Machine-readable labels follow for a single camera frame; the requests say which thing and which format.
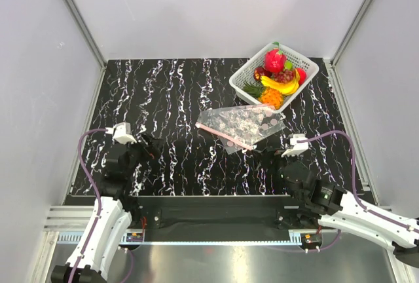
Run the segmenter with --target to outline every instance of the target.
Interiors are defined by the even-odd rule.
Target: white wall
[[[375,0],[338,64],[378,195],[419,216],[418,0]]]
[[[106,58],[331,57],[362,0],[75,0]]]
[[[62,0],[0,0],[0,281],[26,278],[100,69]]]

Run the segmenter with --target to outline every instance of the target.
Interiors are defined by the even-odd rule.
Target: aluminum frame
[[[46,282],[52,256],[58,241],[57,231],[43,232],[41,246],[38,254],[35,256],[35,263],[32,265],[32,276],[29,279],[30,283],[44,283]]]
[[[351,38],[354,36],[354,33],[356,32],[359,24],[361,23],[362,19],[365,16],[365,13],[369,10],[369,7],[373,1],[374,0],[363,0],[360,8],[358,9],[355,15],[354,20],[352,21],[348,31],[346,32],[342,42],[340,43],[335,55],[331,59],[331,63],[334,66],[338,64],[340,58],[342,57],[342,54],[346,50],[346,47],[348,46]]]
[[[412,267],[400,262],[387,250],[389,266],[393,269],[396,283],[416,283]]]
[[[82,36],[86,40],[87,45],[89,46],[90,50],[92,51],[96,61],[99,63],[100,67],[103,69],[106,66],[107,60],[103,57],[98,45],[96,44],[90,30],[88,29],[86,22],[84,21],[83,17],[80,14],[74,0],[64,0],[74,21],[79,26],[80,32]]]
[[[83,130],[82,133],[80,135],[82,135],[83,133],[85,133],[89,128],[90,128],[90,123],[92,122],[93,119],[93,114],[94,114],[94,110],[96,107],[96,103],[98,101],[99,98],[99,93],[100,93],[100,88],[103,82],[103,78],[105,77],[105,72],[106,72],[106,67],[104,67],[101,72],[100,72],[100,76],[99,79],[96,83],[95,89],[93,91],[93,96],[92,96],[92,100],[90,101],[90,105],[89,105],[89,109],[88,109],[88,113],[86,116],[86,120],[84,122],[84,126],[83,126]],[[84,141],[82,143],[82,150],[84,149],[84,145],[85,145],[86,141]],[[73,184],[74,181],[76,180],[76,176],[77,176],[77,171],[79,170],[79,156],[77,151],[75,151],[74,157],[73,157],[73,162],[71,164],[71,169],[70,169],[70,175],[68,177],[68,184],[67,184],[67,189],[65,190],[65,194],[63,195],[62,201],[61,203],[63,204],[65,202],[65,198],[71,194],[71,191],[73,190]]]
[[[340,115],[342,116],[345,130],[354,142],[356,167],[358,169],[358,174],[361,180],[362,188],[364,191],[371,191],[376,205],[379,206],[380,200],[378,198],[374,182],[371,179],[371,172],[369,170],[369,166],[365,158],[365,153],[362,148],[361,140],[359,139],[359,134],[354,124],[354,118],[352,117],[348,100],[346,99],[346,95],[342,87],[342,81],[340,80],[336,68],[332,66],[330,60],[324,60],[324,62],[326,65],[327,73],[329,74],[331,85],[334,90],[334,95],[338,104]]]

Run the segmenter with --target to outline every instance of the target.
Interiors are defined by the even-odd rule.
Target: ziplock bag
[[[201,112],[196,127],[216,134],[228,154],[253,145],[285,128],[271,105],[246,105]]]

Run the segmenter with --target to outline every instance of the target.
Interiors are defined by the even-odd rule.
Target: white plastic basket
[[[278,46],[272,43],[267,44],[267,46],[265,46],[260,52],[254,55],[254,57],[252,57],[238,71],[236,71],[234,75],[231,76],[229,80],[230,85],[236,90],[237,96],[243,101],[246,101],[249,104],[261,104],[261,102],[256,98],[244,92],[242,88],[244,87],[245,82],[251,84],[255,83],[255,79],[253,78],[255,69],[264,65],[264,56],[267,52],[274,48],[278,48]],[[280,50],[287,56],[287,60],[293,63],[295,68],[302,68],[305,70],[307,73],[307,79],[302,85],[300,85],[296,93],[290,96],[285,96],[282,106],[277,111],[275,111],[276,113],[281,113],[300,94],[303,88],[305,88],[306,85],[310,83],[317,72],[319,72],[319,66],[317,66],[316,63],[312,62],[307,57],[304,57],[302,54],[299,54],[295,50],[292,50],[289,47],[281,44]]]

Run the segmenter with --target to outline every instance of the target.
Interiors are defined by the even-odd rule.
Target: black marble tabletop
[[[321,58],[312,58],[320,71],[287,107],[286,128],[260,141],[257,149],[283,147],[290,133],[307,138],[344,126]],[[201,111],[246,105],[228,79],[246,58],[111,60],[107,65],[90,128],[122,121],[132,134],[147,132],[164,140],[159,159],[135,172],[132,195],[280,195],[281,183],[270,171],[270,159],[254,151],[229,155],[220,140],[195,127]],[[111,136],[90,136],[83,156],[98,180]],[[341,136],[323,138],[300,156],[313,173],[350,189],[350,151]],[[357,188],[361,184],[357,179]],[[81,168],[72,195],[93,195]]]

